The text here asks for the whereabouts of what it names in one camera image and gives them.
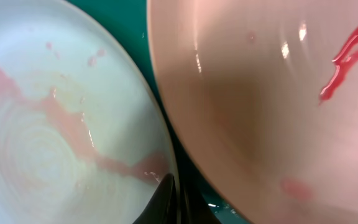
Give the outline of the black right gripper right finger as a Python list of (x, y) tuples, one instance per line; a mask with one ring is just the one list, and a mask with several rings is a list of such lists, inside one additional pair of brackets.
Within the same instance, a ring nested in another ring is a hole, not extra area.
[(180, 187), (181, 224), (221, 224), (194, 185)]

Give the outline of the white plate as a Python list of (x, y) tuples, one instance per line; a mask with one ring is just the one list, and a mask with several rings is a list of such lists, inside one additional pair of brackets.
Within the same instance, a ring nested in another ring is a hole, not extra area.
[(358, 0), (147, 3), (163, 106), (252, 223), (358, 223)]

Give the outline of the light blue plate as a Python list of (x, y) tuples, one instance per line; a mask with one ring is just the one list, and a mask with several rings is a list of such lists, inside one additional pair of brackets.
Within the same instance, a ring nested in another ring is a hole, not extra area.
[(177, 165), (117, 40), (66, 1), (0, 1), (0, 223), (133, 223)]

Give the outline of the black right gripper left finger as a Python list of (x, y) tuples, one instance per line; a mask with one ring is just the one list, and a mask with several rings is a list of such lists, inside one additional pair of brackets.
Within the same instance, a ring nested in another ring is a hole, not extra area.
[(177, 191), (175, 179), (167, 174), (159, 183), (144, 211), (133, 224), (176, 224)]

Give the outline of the teal plastic tray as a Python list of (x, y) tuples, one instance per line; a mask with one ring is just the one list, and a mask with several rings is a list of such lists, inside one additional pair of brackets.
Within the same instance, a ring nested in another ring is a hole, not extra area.
[(208, 184), (178, 140), (157, 90), (152, 70), (147, 31), (146, 0), (69, 0), (98, 21), (125, 48), (142, 72), (162, 111), (173, 144), (178, 166), (177, 223), (181, 223), (180, 187), (194, 185), (216, 218), (223, 224), (247, 224), (248, 221), (226, 203)]

